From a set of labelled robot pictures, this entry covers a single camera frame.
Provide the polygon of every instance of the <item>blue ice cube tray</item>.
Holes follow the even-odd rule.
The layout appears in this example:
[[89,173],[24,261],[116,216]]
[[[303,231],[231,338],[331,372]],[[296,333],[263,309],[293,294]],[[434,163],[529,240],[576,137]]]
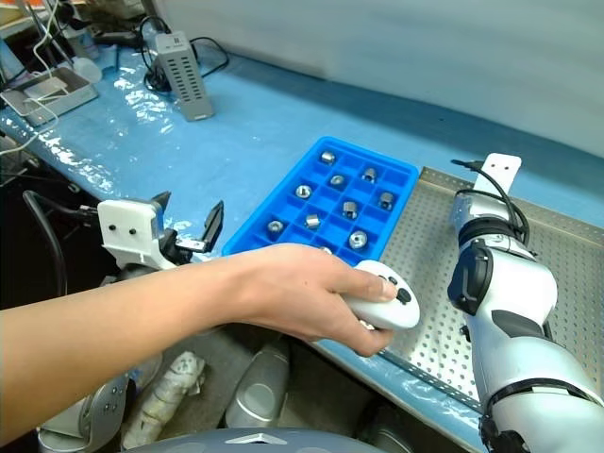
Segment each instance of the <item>blue ice cube tray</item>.
[[[335,162],[322,162],[321,155],[330,151]],[[363,179],[367,168],[376,171],[375,182]],[[344,177],[340,186],[332,186],[333,176]],[[273,243],[305,243],[326,246],[350,265],[361,260],[378,260],[386,247],[398,218],[411,196],[419,172],[400,160],[382,156],[352,143],[332,137],[320,139],[295,165],[270,195],[223,247],[223,255],[261,248]],[[300,185],[310,186],[310,197],[295,194]],[[394,196],[390,210],[379,202],[382,193]],[[344,202],[357,204],[358,216],[351,220],[344,215]],[[316,229],[306,226],[309,214],[319,217]],[[268,224],[278,220],[284,228],[271,233]],[[351,248],[348,239],[354,231],[364,231],[367,245]]]

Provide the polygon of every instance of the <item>white wall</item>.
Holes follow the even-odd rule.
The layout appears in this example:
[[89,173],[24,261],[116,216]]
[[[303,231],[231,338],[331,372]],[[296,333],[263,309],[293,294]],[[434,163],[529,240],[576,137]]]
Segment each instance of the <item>white wall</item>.
[[156,0],[175,29],[604,157],[601,0]]

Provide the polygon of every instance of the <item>controller button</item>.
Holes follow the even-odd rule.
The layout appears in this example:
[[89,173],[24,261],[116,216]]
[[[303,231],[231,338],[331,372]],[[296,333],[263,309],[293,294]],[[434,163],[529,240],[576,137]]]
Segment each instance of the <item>controller button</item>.
[[407,302],[411,302],[411,294],[409,294],[405,288],[400,288],[398,290],[398,293],[396,293],[396,298],[403,305],[407,304]]

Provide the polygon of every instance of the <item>perforated metal plate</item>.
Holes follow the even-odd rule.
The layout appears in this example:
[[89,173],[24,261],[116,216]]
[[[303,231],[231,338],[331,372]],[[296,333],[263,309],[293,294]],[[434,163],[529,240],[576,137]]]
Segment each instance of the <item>perforated metal plate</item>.
[[[459,253],[448,215],[455,191],[469,187],[469,182],[435,170],[422,172],[381,256],[410,283],[421,320],[396,334],[384,356],[479,411],[472,348],[460,334],[461,312],[446,295]],[[528,217],[530,249],[558,282],[558,305],[550,316],[554,338],[582,363],[602,394],[604,229],[514,202]]]

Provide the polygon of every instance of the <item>forearm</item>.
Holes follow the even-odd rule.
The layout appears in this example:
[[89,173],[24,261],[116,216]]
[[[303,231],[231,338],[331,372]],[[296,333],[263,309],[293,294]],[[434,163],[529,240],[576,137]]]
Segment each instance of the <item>forearm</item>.
[[238,272],[218,260],[2,311],[0,419],[10,421],[2,443],[178,340],[230,321]]

